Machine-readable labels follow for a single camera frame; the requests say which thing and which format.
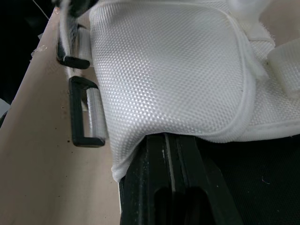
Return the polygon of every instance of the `black mesh fabric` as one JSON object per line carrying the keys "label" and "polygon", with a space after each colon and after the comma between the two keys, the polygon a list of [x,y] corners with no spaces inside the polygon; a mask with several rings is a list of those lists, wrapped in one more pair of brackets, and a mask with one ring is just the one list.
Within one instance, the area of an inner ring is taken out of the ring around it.
{"label": "black mesh fabric", "polygon": [[246,225],[300,225],[300,136],[213,144],[203,156],[220,168]]}

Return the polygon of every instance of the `white strap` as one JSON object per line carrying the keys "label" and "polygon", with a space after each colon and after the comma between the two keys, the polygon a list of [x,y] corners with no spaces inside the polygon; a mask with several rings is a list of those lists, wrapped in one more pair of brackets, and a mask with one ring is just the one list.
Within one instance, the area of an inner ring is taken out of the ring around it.
{"label": "white strap", "polygon": [[86,94],[89,108],[90,134],[92,137],[106,140],[108,133],[100,91],[97,88],[89,88],[86,90]]}
{"label": "white strap", "polygon": [[90,49],[90,31],[83,27],[78,28],[78,58],[89,61],[90,66],[92,67],[93,60]]}
{"label": "white strap", "polygon": [[300,38],[272,50],[268,60],[288,97],[300,98]]}

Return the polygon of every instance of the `white cable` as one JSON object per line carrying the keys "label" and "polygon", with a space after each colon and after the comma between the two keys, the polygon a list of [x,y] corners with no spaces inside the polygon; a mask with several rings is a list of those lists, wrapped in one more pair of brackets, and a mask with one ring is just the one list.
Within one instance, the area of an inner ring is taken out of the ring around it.
{"label": "white cable", "polygon": [[42,13],[43,13],[44,16],[47,18],[47,20],[49,20],[49,17],[46,15],[46,13],[44,13],[44,11],[42,10],[42,8],[41,8],[34,0],[32,0],[32,1],[34,2],[34,4],[36,4],[36,6],[39,8],[39,10],[42,11]]}

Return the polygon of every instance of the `white mesh fabric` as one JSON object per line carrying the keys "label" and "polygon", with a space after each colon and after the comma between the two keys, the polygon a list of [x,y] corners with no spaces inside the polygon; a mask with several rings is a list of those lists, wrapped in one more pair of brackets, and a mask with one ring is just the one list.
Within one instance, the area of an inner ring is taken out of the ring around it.
{"label": "white mesh fabric", "polygon": [[290,98],[300,98],[300,38],[273,49],[268,60]]}
{"label": "white mesh fabric", "polygon": [[246,129],[255,80],[226,15],[197,5],[118,3],[93,9],[90,27],[115,180],[145,135],[229,142]]}

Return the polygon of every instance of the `beige surface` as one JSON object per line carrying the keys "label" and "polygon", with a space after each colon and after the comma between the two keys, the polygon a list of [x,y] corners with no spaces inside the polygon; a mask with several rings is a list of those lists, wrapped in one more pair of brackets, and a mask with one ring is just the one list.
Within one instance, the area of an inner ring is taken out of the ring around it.
{"label": "beige surface", "polygon": [[39,44],[47,49],[34,55],[0,129],[0,225],[117,225],[109,144],[68,142],[68,83],[55,60],[58,20],[52,15]]}

